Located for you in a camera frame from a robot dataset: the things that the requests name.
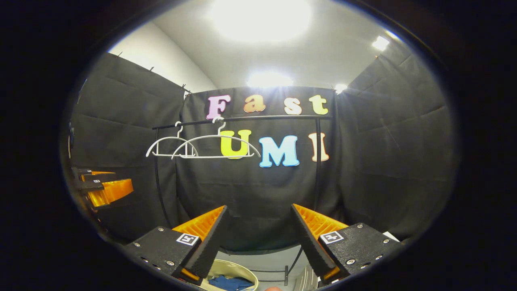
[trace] hanger hook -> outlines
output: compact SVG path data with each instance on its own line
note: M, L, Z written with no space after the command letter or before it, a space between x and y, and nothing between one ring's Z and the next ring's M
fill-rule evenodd
M181 121L178 121L178 122L176 122L174 124L174 126L178 126L178 124L180 124L180 123L181 123ZM183 131L183 126L181 126L181 128L179 129L178 134L176 135L176 137L179 137L179 133L182 132L182 131Z
M224 117L222 117L222 116L214 117L214 119L212 119L212 123L215 123L217 120L224 120ZM219 127L217 129L217 135L221 135L221 129L223 129L225 126L226 126L226 121L223 123L223 125L221 127Z

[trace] ceiling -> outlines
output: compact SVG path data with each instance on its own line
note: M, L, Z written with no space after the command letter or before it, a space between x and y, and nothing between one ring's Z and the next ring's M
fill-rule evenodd
M308 28L285 41L251 43L224 37L207 16L214 0L187 1L153 22L219 89L246 86L252 74L265 70L288 76L294 86L349 84L380 53L372 43L386 35L385 29L340 3L305 1L311 11Z

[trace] clothes hanger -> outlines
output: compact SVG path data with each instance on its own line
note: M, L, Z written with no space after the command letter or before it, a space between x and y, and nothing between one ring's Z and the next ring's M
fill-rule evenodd
M224 120L223 117L219 116L219 117L215 117L213 120L212 120L212 123L215 123L217 120ZM178 150L185 146L186 144L192 142L192 141L195 141L195 140L198 140L198 139L203 139L203 138L209 138L209 137L219 137L219 138L231 138L231 139L236 139L236 140L240 140L241 142L244 142L248 145L248 154L246 155L236 155L236 156L192 156L192 155L189 155L189 156L186 156L186 155L177 155L179 157L182 157L182 158L231 158L231 157L250 157L250 156L254 156L255 153L257 153L258 157L260 157L260 153L259 151L252 145L250 144L249 142L241 139L241 138L238 138L238 137L234 137L234 136L224 136L224 135L221 135L221 129L223 129L224 127L226 126L226 122L223 123L223 125L221 127L219 127L217 129L217 134L216 135L205 135L205 136L198 136L198 137L195 137L195 138L192 138L192 139L189 139L189 140L186 140L184 143L182 143L175 151L174 153L172 154L172 157L171 157L171 160L174 159L174 157L176 156L176 153L178 152ZM255 153L251 153L250 154L250 147L255 151Z
M175 126L178 126L178 124L181 123L180 121L176 122L176 124L174 124ZM182 141L187 141L186 139L184 138L180 138L179 137L179 134L183 131L183 126L180 128L180 130L178 131L178 134L176 136L167 136L167 137L163 137L163 138L160 138L158 140L156 140L153 144L151 144L151 146L149 147L149 149L147 150L147 153L145 154L146 157L149 156L149 153L151 153L151 150L153 149L153 147L156 145L156 152L153 152L153 155L154 156L174 156L174 154L176 152L174 152L174 154L172 155L165 155L165 154L160 154L158 153L158 143L164 139L179 139L179 140L182 140ZM197 156L197 150L195 149L195 147L191 144L191 143L188 143L192 146L192 153L189 155L188 154L188 151L187 151L187 145L186 143L184 143L185 145L185 155L179 155L179 156Z

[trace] colorful foam letter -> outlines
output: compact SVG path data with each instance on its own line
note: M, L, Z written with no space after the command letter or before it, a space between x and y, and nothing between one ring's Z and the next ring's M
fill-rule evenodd
M314 95L309 98L309 101L312 102L312 109L316 114L325 115L328 113L327 108L323 108L323 103L327 102L327 99L322 98L320 95Z
M284 100L284 105L285 113L289 115L301 114L300 100L298 100L297 98L286 98Z
M277 144L271 137L263 137L258 140L262 144L262 162L259 164L262 168L269 168L273 163L269 160L269 156L279 166L282 157L284 161L282 165L285 167L298 166L300 161L296 158L296 140L298 138L294 135L285 136L277 147Z
M329 156L327 155L327 153L325 152L325 144L323 143L323 138L325 137L325 134L324 133L321 133L321 152L320 152L320 157L321 157L321 160L322 161L326 161L329 159ZM317 147L317 144L316 144L316 133L311 133L309 134L309 138L312 140L312 148L314 149L314 155L312 156L312 160L314 162L317 162L317 157L316 157L316 147Z
M249 142L249 137L251 134L251 130L242 129L237 132L240 135L240 138ZM224 130L221 132L221 135L224 136L233 136L234 132L231 130ZM223 156L242 156L248 154L248 144L241 141L240 142L240 150L234 151L232 150L232 140L231 138L221 137L221 153Z
M253 111L262 111L266 109L266 106L264 105L264 98L262 95L251 95L250 97L246 98L244 100L246 104L244 105L244 111L247 113L253 112Z
M216 117L221 116L218 110L224 112L224 110L226 109L226 102L230 102L232 98L229 95L223 95L209 97L208 100L210 101L210 107L208 108L208 115L206 116L206 118L214 119Z

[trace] white wall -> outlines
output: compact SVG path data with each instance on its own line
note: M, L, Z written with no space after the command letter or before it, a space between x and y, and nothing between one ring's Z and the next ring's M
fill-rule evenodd
M149 22L122 39L109 52L151 69L192 92L217 89L203 71L154 23Z

